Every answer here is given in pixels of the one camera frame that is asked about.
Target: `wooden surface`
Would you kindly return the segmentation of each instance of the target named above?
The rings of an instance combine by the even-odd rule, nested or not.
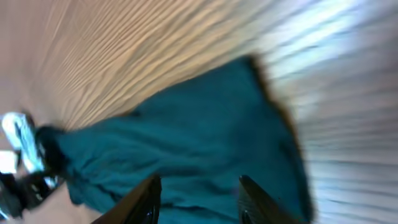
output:
[[[397,0],[0,1],[0,112],[80,128],[256,53],[317,223],[398,223],[397,24]],[[27,222],[86,223],[60,194]]]

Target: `cloth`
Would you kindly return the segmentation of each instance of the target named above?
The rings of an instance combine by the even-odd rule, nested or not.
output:
[[[65,157],[73,203],[107,212],[140,181],[162,177],[159,223],[238,223],[238,177],[310,220],[293,134],[265,97],[249,57],[171,86],[127,116],[37,135]]]

